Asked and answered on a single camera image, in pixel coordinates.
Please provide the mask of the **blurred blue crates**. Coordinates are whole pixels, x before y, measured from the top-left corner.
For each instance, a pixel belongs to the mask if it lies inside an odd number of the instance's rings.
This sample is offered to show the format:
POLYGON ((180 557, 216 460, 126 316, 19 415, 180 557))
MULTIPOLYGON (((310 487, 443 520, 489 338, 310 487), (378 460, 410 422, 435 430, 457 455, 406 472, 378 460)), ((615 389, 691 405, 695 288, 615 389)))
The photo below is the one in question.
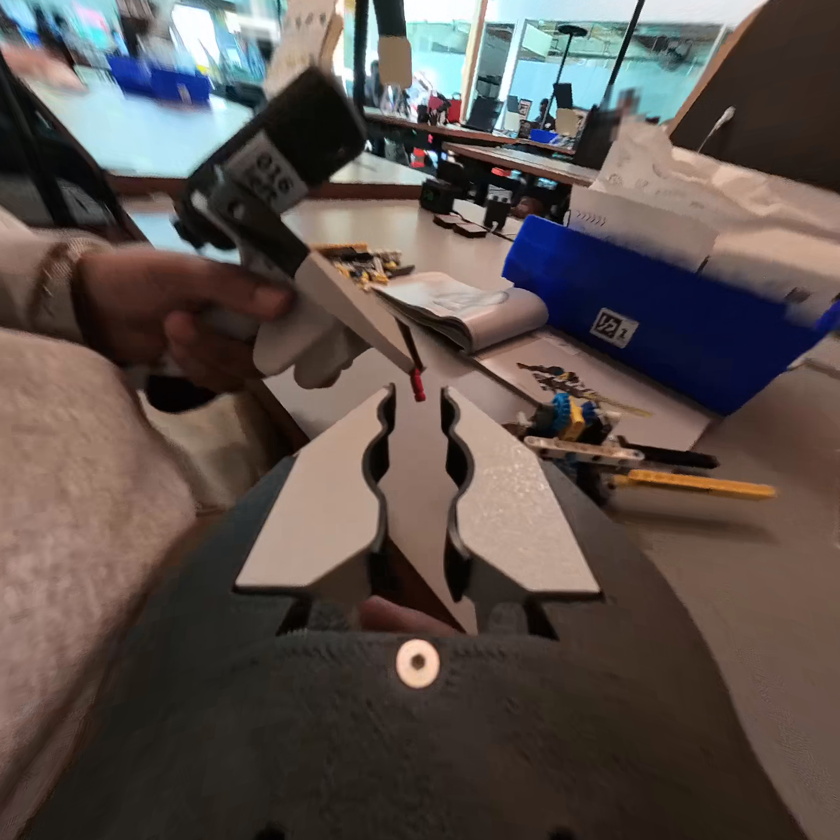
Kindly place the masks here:
POLYGON ((205 107, 211 97, 211 81, 202 73, 167 69, 129 56, 107 56, 112 78, 122 92, 160 102, 178 102, 205 107))

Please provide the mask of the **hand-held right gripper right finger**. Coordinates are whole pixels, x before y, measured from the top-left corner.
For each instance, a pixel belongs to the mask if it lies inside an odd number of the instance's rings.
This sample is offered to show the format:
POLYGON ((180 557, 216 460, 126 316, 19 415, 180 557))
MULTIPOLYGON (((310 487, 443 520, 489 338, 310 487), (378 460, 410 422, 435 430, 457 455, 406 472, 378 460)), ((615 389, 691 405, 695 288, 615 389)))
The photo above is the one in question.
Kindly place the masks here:
POLYGON ((602 588, 539 458, 452 386, 439 397, 448 505, 444 577, 455 602, 589 601, 602 588))

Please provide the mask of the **dark wooden panel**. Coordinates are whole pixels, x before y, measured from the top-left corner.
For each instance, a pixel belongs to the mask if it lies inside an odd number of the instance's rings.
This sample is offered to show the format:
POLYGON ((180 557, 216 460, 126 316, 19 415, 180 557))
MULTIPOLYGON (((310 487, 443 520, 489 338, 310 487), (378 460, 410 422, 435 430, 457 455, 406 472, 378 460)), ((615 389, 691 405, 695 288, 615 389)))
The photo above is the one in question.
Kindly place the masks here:
POLYGON ((672 121, 674 146, 839 190, 839 2, 766 2, 672 121))

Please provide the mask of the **grey zip hoodie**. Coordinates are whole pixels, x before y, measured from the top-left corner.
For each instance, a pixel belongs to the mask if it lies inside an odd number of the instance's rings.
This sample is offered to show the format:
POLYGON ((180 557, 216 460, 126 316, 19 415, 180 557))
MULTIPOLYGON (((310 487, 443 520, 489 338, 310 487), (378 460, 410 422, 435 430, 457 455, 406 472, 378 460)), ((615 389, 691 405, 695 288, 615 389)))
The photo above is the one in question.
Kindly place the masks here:
POLYGON ((76 747, 163 568, 281 457, 250 393, 155 411, 100 355, 2 330, 2 838, 76 747))

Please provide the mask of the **person's left forearm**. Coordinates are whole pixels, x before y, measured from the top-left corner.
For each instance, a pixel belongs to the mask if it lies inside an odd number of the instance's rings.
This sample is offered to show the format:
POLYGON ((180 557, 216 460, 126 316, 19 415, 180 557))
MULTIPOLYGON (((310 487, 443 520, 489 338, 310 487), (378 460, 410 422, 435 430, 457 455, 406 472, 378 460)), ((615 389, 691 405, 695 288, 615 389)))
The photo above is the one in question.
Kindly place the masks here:
POLYGON ((76 231, 37 231, 1 210, 1 327, 90 347, 77 314, 80 262, 113 252, 76 231))

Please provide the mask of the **dark blurred frame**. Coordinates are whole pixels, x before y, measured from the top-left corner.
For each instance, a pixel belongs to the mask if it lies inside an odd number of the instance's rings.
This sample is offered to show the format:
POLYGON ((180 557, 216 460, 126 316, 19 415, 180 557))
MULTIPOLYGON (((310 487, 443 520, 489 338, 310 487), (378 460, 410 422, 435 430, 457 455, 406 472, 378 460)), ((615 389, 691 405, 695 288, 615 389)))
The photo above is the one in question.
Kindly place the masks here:
POLYGON ((77 229, 112 244, 146 237, 104 170, 1 58, 2 209, 27 225, 77 229))

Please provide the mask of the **person's right hand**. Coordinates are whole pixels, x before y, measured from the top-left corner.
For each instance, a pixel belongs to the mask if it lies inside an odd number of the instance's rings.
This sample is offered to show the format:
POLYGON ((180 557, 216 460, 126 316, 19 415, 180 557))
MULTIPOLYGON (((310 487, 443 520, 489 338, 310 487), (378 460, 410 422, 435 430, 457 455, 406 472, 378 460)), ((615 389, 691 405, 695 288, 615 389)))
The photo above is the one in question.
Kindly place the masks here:
POLYGON ((360 626, 365 632, 413 637, 448 637, 463 632, 437 618, 372 596, 360 605, 360 626))

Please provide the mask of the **white plastic bags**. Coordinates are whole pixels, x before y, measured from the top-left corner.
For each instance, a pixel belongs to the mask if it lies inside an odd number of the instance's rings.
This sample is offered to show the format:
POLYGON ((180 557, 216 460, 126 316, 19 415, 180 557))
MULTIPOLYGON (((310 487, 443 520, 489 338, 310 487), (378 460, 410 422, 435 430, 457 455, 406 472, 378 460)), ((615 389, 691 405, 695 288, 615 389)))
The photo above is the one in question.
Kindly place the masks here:
POLYGON ((838 303, 839 198, 673 146, 624 122, 570 229, 779 302, 814 326, 838 303))

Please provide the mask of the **person's left hand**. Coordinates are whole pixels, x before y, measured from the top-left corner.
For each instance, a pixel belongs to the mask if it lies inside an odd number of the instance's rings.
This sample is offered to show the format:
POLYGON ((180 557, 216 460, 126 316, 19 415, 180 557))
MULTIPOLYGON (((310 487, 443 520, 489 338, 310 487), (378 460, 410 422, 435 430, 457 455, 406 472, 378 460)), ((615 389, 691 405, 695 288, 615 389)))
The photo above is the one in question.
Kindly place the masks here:
POLYGON ((201 320, 222 309, 273 322, 293 305, 273 287, 231 264, 154 248, 116 248, 79 257, 73 300, 86 345, 121 366, 170 358, 185 378, 215 394, 240 391, 258 376, 248 343, 201 320))

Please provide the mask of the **black cube device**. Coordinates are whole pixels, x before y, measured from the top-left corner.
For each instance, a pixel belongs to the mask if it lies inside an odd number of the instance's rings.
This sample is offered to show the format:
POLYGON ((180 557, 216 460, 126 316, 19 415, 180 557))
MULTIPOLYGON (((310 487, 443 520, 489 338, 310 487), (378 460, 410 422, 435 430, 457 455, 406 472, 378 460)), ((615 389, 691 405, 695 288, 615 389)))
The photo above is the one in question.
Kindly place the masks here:
POLYGON ((427 178, 421 185, 419 206, 435 215, 449 215, 455 211, 455 201, 462 196, 462 190, 438 178, 427 178))

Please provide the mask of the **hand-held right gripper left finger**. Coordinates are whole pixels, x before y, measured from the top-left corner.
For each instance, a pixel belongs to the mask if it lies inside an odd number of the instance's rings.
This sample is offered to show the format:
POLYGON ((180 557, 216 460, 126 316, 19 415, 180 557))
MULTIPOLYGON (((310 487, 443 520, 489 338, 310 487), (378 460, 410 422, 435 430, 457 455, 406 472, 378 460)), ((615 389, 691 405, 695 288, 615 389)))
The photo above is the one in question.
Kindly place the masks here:
POLYGON ((237 592, 341 607, 370 596, 371 562, 387 534, 380 484, 395 414, 390 383, 298 452, 238 573, 237 592))

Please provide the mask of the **brown flat pads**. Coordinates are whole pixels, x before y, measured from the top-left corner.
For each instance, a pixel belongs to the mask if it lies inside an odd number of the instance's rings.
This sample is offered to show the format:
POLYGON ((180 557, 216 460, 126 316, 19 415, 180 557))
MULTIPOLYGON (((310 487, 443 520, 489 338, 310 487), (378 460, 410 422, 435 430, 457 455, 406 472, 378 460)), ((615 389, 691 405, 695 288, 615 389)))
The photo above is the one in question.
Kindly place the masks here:
POLYGON ((486 238, 490 232, 485 226, 473 223, 456 213, 436 214, 434 216, 433 223, 437 227, 451 231, 457 236, 468 239, 486 238))

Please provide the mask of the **black floor lamp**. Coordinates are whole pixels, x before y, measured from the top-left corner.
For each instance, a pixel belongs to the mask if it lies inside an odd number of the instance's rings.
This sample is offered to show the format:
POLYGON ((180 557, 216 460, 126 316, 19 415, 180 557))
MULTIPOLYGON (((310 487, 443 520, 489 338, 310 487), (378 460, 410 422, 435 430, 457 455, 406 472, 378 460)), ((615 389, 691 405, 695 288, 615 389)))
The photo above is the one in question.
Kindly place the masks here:
POLYGON ((563 73, 563 70, 564 70, 565 63, 566 63, 566 61, 568 59, 568 56, 570 54, 570 51, 571 51, 572 42, 577 38, 585 38, 589 34, 589 32, 586 28, 584 28, 582 26, 579 26, 577 24, 571 24, 571 23, 560 25, 559 27, 557 27, 557 32, 558 32, 559 35, 562 35, 562 36, 566 37, 566 43, 565 43, 565 48, 563 49, 563 54, 562 54, 562 58, 561 58, 561 61, 560 61, 560 67, 559 67, 557 76, 555 78, 555 82, 554 82, 555 85, 560 83, 560 79, 562 77, 562 73, 563 73))

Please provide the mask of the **blue plastic bin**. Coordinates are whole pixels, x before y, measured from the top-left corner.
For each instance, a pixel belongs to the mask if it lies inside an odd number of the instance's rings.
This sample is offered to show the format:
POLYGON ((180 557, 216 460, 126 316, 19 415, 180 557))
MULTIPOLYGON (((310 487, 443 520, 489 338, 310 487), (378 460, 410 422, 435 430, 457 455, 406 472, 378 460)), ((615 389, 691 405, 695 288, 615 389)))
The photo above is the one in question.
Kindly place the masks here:
POLYGON ((801 325, 781 302, 528 216, 502 276, 548 325, 697 405, 738 411, 838 327, 838 303, 801 325))

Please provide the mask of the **black lego model blue gears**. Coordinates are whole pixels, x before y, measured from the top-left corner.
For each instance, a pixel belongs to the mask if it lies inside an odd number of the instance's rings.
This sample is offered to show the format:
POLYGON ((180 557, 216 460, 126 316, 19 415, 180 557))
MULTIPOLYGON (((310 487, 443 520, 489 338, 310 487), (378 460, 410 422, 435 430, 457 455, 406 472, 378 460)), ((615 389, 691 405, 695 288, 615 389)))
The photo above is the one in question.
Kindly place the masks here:
POLYGON ((616 490, 648 489, 694 497, 770 501, 772 486, 714 477, 716 457, 692 450, 630 442, 616 432, 622 419, 594 401, 556 394, 531 414, 503 427, 543 461, 563 472, 588 498, 604 507, 616 490))

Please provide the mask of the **black lego beam red pin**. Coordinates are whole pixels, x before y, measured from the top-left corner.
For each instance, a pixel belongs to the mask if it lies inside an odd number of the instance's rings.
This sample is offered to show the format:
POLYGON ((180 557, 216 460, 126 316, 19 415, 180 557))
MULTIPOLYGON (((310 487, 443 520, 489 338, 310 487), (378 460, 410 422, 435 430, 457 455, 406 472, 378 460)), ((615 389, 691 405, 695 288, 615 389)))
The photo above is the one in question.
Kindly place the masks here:
POLYGON ((413 368, 409 374, 409 380, 412 387, 415 402, 423 403, 426 401, 426 393, 423 383, 423 372, 425 370, 424 363, 417 350, 413 334, 409 327, 400 319, 396 321, 397 327, 400 330, 402 338, 406 344, 408 354, 411 357, 413 368))

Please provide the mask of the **folded lego instruction booklet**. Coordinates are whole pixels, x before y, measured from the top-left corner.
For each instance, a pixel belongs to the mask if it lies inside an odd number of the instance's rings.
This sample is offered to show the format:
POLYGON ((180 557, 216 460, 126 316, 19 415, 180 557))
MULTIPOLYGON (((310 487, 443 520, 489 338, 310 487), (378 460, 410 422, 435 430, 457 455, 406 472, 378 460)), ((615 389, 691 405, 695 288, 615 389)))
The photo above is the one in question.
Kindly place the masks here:
POLYGON ((543 300, 528 290, 482 290, 436 271, 391 280, 376 293, 405 319, 468 354, 540 329, 549 320, 543 300))

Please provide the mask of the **pile of loose lego pieces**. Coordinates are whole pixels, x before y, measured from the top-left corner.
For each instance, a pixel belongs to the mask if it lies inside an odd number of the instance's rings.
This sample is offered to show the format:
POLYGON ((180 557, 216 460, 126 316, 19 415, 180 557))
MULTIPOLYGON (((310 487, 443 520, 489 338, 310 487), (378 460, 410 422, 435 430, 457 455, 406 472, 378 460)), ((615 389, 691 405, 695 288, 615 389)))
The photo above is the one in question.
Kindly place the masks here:
POLYGON ((393 280, 414 273, 415 265, 403 261, 399 249, 371 248, 365 243, 313 245, 313 252, 361 289, 388 286, 393 280))

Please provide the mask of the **flat lego instruction sheet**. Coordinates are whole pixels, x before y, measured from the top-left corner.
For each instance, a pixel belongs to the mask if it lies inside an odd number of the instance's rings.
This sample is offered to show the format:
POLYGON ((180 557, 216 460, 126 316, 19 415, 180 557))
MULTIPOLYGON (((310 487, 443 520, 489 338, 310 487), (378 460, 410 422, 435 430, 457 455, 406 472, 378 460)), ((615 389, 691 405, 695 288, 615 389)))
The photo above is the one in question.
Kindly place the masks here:
POLYGON ((558 393, 580 405, 591 403, 617 420, 616 434, 641 445, 688 450, 712 419, 641 375, 548 329, 496 344, 469 360, 535 406, 551 404, 558 393))

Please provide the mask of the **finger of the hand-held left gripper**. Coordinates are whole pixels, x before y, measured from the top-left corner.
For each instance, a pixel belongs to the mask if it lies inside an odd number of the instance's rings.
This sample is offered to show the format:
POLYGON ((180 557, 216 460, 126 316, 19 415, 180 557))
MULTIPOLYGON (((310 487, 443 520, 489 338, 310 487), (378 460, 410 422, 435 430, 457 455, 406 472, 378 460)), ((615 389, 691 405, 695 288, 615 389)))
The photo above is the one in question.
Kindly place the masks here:
POLYGON ((413 363, 397 327, 397 318, 374 292, 355 286, 313 250, 297 269, 294 281, 299 296, 318 304, 400 370, 410 374, 413 363))

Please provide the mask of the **background office desk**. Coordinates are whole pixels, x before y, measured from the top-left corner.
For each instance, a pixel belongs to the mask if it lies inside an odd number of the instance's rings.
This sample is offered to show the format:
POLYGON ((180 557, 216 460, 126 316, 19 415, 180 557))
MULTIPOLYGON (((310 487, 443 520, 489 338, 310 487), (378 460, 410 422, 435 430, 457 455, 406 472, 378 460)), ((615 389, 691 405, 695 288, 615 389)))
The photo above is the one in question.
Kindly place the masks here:
POLYGON ((544 143, 513 142, 499 134, 418 123, 375 108, 364 108, 363 115, 367 123, 384 132, 415 134, 412 146, 419 148, 426 141, 435 151, 479 162, 491 170, 510 170, 570 186, 590 186, 599 173, 596 169, 555 157, 554 147, 544 143))

